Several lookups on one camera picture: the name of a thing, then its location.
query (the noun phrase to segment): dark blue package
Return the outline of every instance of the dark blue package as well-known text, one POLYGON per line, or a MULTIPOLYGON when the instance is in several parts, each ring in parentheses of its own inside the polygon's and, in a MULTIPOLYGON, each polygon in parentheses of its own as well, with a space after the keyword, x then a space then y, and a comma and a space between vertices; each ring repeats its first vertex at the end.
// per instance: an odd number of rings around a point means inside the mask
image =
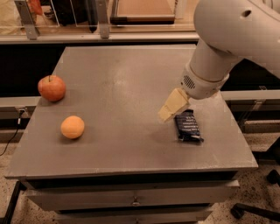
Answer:
POLYGON ((176 115, 175 123, 178 129, 178 139, 183 142, 203 142, 201 137, 199 126, 193 115, 193 110, 188 109, 180 115, 176 115))

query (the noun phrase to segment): drawer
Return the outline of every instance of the drawer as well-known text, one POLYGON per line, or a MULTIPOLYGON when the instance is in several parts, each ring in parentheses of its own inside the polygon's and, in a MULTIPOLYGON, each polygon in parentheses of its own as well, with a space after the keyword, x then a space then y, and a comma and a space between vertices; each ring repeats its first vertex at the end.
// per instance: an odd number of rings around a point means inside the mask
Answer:
POLYGON ((28 190, 25 195, 46 211, 106 207, 147 207, 216 203, 239 186, 237 180, 28 190))
POLYGON ((103 213, 70 213, 58 215, 60 224, 171 224, 204 221, 212 211, 207 207, 143 209, 103 213))

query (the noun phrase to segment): chair leg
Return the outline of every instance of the chair leg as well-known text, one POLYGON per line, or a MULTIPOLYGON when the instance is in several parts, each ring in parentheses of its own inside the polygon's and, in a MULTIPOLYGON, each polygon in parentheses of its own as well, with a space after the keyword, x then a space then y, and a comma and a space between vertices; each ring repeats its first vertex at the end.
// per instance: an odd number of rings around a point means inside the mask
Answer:
POLYGON ((252 214, 260 215, 264 218, 268 218, 272 221, 280 221, 280 213, 275 213, 266 209, 261 209, 254 206, 247 206, 240 203, 235 204, 230 210, 230 212, 236 219, 240 219, 244 215, 244 212, 249 212, 252 214))
POLYGON ((9 203, 6 215, 0 219, 0 224, 10 224, 11 223, 12 215, 14 214, 16 204, 18 202, 19 193, 20 193, 20 191, 25 191, 25 190, 26 190, 26 187, 22 183, 17 181, 17 183, 14 187, 14 191, 10 198, 10 203, 9 203))
POLYGON ((280 175, 276 170, 272 170, 266 179, 272 184, 278 184, 280 186, 280 175))

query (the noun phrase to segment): drawer handle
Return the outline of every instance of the drawer handle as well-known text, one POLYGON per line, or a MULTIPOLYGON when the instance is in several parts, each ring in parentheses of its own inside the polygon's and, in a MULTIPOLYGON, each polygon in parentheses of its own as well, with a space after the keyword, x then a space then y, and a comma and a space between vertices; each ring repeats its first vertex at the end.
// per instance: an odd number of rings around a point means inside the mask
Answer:
POLYGON ((138 201, 137 197, 134 197, 134 201, 131 203, 133 207, 141 206, 140 202, 138 201))

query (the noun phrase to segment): wooden panel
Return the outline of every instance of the wooden panel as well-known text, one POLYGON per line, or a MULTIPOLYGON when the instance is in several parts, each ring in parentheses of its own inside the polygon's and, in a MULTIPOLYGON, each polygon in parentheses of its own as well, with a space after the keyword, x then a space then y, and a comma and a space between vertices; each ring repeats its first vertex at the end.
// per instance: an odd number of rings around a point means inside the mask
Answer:
POLYGON ((131 190, 121 186, 96 190, 81 189, 30 190, 28 198, 46 211, 104 207, 146 207, 222 202, 238 187, 237 180, 137 185, 131 190))

